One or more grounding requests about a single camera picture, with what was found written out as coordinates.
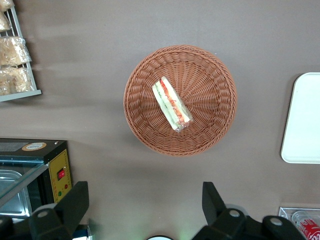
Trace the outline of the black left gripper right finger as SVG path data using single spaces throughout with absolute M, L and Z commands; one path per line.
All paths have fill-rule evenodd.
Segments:
M 199 230 L 194 240 L 249 240 L 245 214 L 228 208 L 212 182 L 202 185 L 202 210 L 207 225 Z

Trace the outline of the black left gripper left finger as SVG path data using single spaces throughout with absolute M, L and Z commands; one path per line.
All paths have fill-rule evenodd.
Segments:
M 54 207 L 43 206 L 29 218 L 33 240 L 71 240 L 89 208 L 87 181 L 77 182 Z

